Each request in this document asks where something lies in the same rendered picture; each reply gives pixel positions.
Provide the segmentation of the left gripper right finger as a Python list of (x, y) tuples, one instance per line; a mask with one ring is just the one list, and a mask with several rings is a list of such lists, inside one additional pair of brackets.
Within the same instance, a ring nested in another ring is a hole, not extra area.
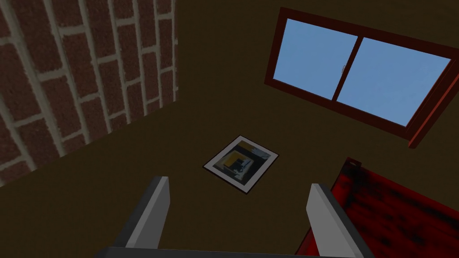
[(311, 184), (306, 211), (321, 257), (375, 258), (324, 184)]

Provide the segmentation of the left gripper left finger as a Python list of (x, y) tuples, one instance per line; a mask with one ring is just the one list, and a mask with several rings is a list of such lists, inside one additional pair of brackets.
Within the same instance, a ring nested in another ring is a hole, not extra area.
[(113, 246), (157, 249), (169, 206), (169, 178), (156, 176), (144, 191)]

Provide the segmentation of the red-framed window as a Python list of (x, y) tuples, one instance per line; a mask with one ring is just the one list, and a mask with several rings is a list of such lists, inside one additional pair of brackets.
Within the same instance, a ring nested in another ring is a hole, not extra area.
[(416, 148), (459, 92), (459, 48), (282, 7), (264, 82)]

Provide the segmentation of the white-framed wall picture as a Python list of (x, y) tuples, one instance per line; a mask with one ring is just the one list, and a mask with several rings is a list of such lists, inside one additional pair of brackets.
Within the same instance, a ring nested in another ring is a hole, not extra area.
[(279, 154), (239, 135), (203, 168), (248, 194), (278, 157)]

